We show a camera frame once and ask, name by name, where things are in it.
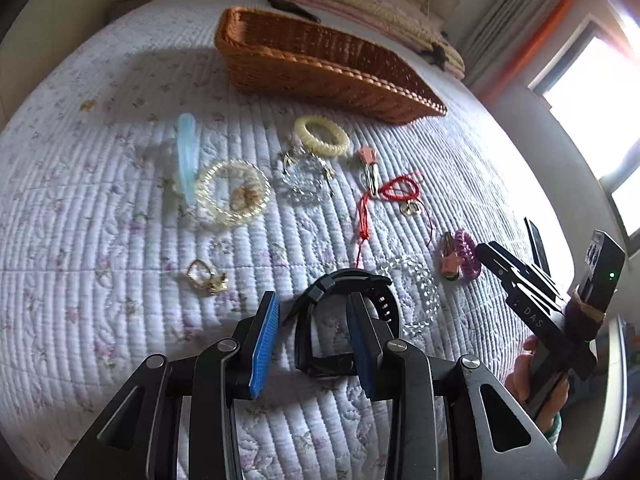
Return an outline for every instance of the red string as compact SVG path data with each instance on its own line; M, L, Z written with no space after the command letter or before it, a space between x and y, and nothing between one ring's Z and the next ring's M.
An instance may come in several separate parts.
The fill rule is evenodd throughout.
M429 219L429 241L427 245L431 244L433 240L433 223L431 222L431 216L427 211L427 207L424 205L424 202L420 200L420 185L411 178L411 174L400 175L395 177L395 179L390 180L386 184L383 184L382 187L378 190L378 193L381 197L389 200L390 202L408 202L409 200L415 200L418 202L422 209L424 210L427 218ZM410 188L409 192L405 192L402 189L395 188L399 184L407 184ZM358 244L358 255L356 256L356 267L360 266L360 256L362 254L362 246L365 240L369 240L369 211L367 210L367 203L371 199L371 195L369 190L366 190L360 201L358 202L358 215L360 217L360 243Z

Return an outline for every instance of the strap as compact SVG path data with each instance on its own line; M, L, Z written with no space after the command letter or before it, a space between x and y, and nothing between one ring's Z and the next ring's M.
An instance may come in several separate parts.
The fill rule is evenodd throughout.
M400 314L396 297L389 288L391 279L362 269L340 269L325 274L310 285L295 303L282 323L298 317L296 325L296 368L311 377L327 378L356 375L353 353L314 357L311 349L313 311L325 297L333 294L348 296L359 292L373 304L378 317L386 321L394 337L400 333Z

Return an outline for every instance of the hair tie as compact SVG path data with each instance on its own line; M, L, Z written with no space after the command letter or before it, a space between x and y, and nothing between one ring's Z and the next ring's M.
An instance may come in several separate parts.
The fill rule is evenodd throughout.
M482 264L476 258L476 243L469 233L464 229L458 229L454 236L456 254L460 257L460 270L462 275L469 281L480 276Z
M322 142L322 140L313 136L306 127L308 124L319 124L320 126L324 126L331 133L334 143L328 144L327 142ZM293 125L293 130L302 144L304 144L310 152L315 153L316 155L344 155L347 153L347 150L351 145L349 137L340 126L326 117L319 115L305 115L298 117Z

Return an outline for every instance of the finger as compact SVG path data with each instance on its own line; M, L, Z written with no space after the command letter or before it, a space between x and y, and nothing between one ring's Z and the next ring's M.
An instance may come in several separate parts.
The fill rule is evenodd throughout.
M516 400L518 400L516 388L513 386L513 374L507 375L507 378L504 380L504 387Z
M548 431L551 428L556 413L566 403L569 396L569 381L565 378L555 387L551 393L549 400L540 410L540 414L536 419L536 424L541 431Z
M556 413L556 412L559 412L560 409L564 406L568 397L569 397L569 381L566 378L564 378L564 380L562 380L560 384L558 384L558 386L556 386L553 392L551 393L551 396L549 397L547 404L549 405L549 408L554 410L554 413Z
M531 354L520 354L513 365L513 387L517 393L515 397L520 402L524 402L529 397L529 365L532 359Z
M538 336L530 335L527 337L524 340L522 347L529 352L533 352L538 347Z

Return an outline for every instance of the earring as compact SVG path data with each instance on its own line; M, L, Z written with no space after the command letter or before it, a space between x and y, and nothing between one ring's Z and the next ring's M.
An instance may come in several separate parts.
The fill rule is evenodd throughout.
M204 273L204 277L199 275L198 271ZM226 272L219 272L214 275L210 267L197 258L191 262L187 269L187 278L191 280L193 286L208 292L212 296L228 289Z

